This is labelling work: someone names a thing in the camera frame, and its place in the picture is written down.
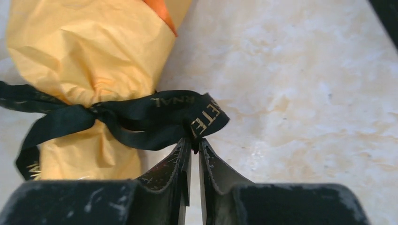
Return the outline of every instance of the white marble countertop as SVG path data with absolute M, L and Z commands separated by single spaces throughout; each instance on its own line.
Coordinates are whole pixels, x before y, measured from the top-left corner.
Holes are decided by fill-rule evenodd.
M 0 0 L 0 38 L 8 6 Z M 225 161 L 255 182 L 346 185 L 374 225 L 398 224 L 398 54 L 365 0 L 194 0 L 179 35 L 159 89 L 217 99 L 231 122 L 208 140 Z M 23 82 L 4 39 L 0 80 Z M 40 114 L 0 115 L 1 206 L 22 182 L 13 161 Z M 186 223 L 202 224 L 200 196 L 191 203 Z

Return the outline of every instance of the wrapped gift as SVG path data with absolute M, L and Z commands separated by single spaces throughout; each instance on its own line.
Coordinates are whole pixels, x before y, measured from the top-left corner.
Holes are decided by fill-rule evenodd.
M 153 130 L 160 112 L 137 119 L 140 112 L 123 115 L 129 110 L 123 103 L 146 97 L 137 106 L 141 110 L 149 110 L 148 102 L 151 109 L 162 110 L 162 104 L 193 103 L 196 95 L 191 92 L 147 97 L 155 91 L 190 2 L 12 2 L 7 45 L 21 76 L 32 87 L 2 83 L 0 105 L 47 114 L 32 127 L 16 162 L 25 179 L 134 179 L 141 174 L 141 165 L 137 150 L 131 147 L 159 150 L 176 142 L 151 141 L 149 136 L 159 137 L 142 134 Z M 99 113 L 98 106 L 104 105 L 106 109 Z M 204 107 L 210 112 L 204 118 L 212 123 L 222 111 L 215 102 L 208 105 Z M 168 124 L 176 123 L 167 119 Z M 191 123 L 192 130 L 207 128 L 201 120 L 195 124 L 195 118 Z M 145 144 L 136 145 L 138 139 Z M 39 152 L 36 144 L 42 141 Z M 150 142 L 162 144 L 149 146 Z

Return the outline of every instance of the ribbon knot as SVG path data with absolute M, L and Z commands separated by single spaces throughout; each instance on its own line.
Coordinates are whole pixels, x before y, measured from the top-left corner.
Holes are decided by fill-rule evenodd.
M 45 114 L 31 127 L 15 162 L 26 180 L 31 179 L 28 166 L 39 161 L 37 145 L 87 130 L 95 120 L 105 123 L 120 143 L 155 151 L 184 137 L 200 140 L 229 121 L 209 94 L 189 90 L 161 91 L 139 99 L 99 102 L 85 108 L 67 105 L 29 85 L 10 86 L 0 82 L 0 106 Z

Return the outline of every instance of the yellow tissue paper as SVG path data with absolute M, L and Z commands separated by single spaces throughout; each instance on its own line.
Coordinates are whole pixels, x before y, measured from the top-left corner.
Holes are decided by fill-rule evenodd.
M 67 104 L 140 98 L 153 94 L 190 3 L 14 0 L 7 46 L 21 76 Z M 32 176 L 43 180 L 141 175 L 137 150 L 119 143 L 100 121 L 43 143 L 39 167 Z

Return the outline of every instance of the black object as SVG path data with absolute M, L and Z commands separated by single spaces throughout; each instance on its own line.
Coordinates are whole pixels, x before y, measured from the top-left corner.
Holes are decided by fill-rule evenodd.
M 204 225 L 368 225 L 355 195 L 338 184 L 254 184 L 199 147 Z
M 398 0 L 369 0 L 398 50 Z
M 181 140 L 135 180 L 28 181 L 10 197 L 0 225 L 183 225 L 191 145 Z
M 161 150 L 184 137 L 200 140 L 229 121 L 209 94 L 190 90 L 160 91 L 134 100 L 100 102 L 86 109 L 67 105 L 30 85 L 12 86 L 0 81 L 0 106 L 46 114 L 31 127 L 16 160 L 25 180 L 37 175 L 31 169 L 39 162 L 37 145 L 89 129 L 95 120 L 105 123 L 120 143 L 142 150 Z
M 254 184 L 199 142 L 204 225 L 367 225 L 355 195 L 336 184 Z M 182 139 L 135 180 L 28 181 L 0 225 L 183 225 L 191 141 Z

